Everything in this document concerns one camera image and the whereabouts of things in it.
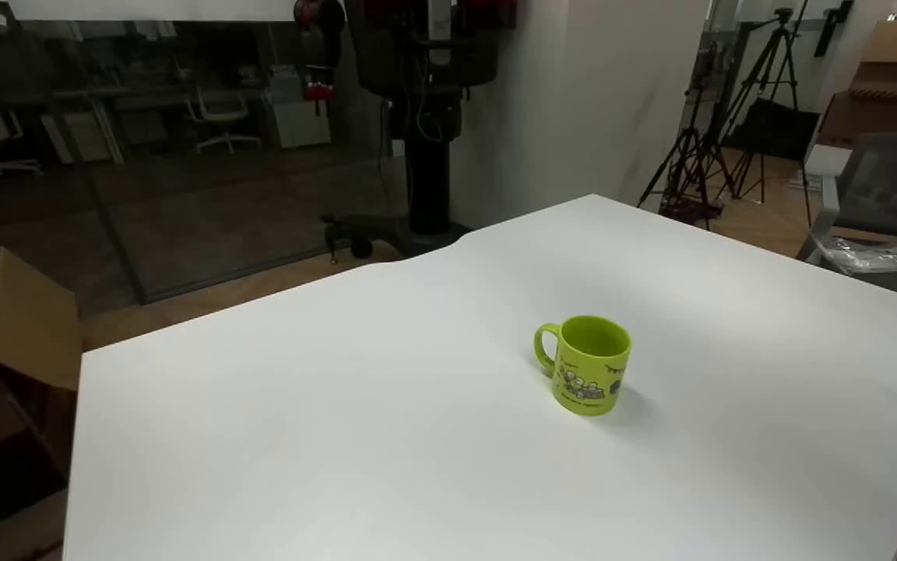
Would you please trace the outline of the yellow-green ceramic mug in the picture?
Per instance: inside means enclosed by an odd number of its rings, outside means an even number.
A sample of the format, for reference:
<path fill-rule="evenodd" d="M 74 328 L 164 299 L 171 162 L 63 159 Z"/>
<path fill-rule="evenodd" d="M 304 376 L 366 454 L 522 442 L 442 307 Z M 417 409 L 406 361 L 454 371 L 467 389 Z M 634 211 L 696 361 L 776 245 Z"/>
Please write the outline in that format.
<path fill-rule="evenodd" d="M 602 418 L 621 399 L 631 337 L 607 318 L 576 313 L 559 324 L 541 324 L 531 333 L 531 352 L 550 383 L 550 397 L 567 411 Z"/>

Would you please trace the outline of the white paper table cover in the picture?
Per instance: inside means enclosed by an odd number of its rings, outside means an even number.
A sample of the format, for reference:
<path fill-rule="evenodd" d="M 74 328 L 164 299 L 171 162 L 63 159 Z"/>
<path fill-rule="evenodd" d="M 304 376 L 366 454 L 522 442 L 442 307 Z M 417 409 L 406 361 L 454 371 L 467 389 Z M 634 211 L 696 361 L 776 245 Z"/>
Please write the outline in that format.
<path fill-rule="evenodd" d="M 628 331 L 567 411 L 531 333 Z M 897 293 L 578 195 L 86 352 L 66 561 L 893 561 Z"/>

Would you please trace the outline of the brown cardboard box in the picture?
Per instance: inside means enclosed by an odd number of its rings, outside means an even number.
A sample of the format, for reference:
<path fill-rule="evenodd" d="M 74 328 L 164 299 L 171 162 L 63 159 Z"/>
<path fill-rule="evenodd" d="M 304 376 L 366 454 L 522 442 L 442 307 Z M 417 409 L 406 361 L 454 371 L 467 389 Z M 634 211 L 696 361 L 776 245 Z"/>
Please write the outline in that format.
<path fill-rule="evenodd" d="M 0 245 L 0 521 L 66 487 L 79 367 L 74 297 Z"/>

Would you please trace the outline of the black robot pedestal stand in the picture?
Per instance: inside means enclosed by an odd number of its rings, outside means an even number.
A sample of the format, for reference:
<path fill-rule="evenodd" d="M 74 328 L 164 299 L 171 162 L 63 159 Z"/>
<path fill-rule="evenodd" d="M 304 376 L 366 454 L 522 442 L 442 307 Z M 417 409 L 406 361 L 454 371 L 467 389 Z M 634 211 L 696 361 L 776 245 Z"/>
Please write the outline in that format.
<path fill-rule="evenodd" d="M 328 252 L 369 258 L 376 242 L 420 256 L 467 233 L 448 216 L 448 153 L 462 99 L 497 71 L 521 0 L 346 0 L 359 83 L 388 101 L 406 143 L 406 216 L 323 216 Z"/>

